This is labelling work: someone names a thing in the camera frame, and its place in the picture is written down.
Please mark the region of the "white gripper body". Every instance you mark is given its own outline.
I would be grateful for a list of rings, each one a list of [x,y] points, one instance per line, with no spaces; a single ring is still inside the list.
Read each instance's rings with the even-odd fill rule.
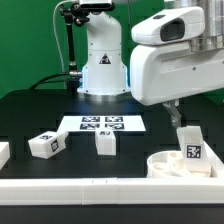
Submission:
[[[132,28],[133,97],[144,105],[224,87],[224,6],[164,9]]]

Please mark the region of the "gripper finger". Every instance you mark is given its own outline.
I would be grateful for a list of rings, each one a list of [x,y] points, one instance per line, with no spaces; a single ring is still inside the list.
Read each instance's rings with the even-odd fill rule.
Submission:
[[[177,107],[179,106],[178,100],[170,100],[163,104],[165,109],[171,116],[171,124],[174,128],[179,128],[181,126],[181,114],[178,111]]]

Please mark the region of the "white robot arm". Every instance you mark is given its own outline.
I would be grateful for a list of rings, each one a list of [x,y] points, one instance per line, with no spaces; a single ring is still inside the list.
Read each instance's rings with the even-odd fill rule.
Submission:
[[[164,1],[131,29],[137,46],[125,67],[121,26],[105,13],[113,0],[80,0],[90,20],[81,91],[102,99],[130,90],[143,105],[163,104],[179,127],[180,98],[224,88],[224,0]]]

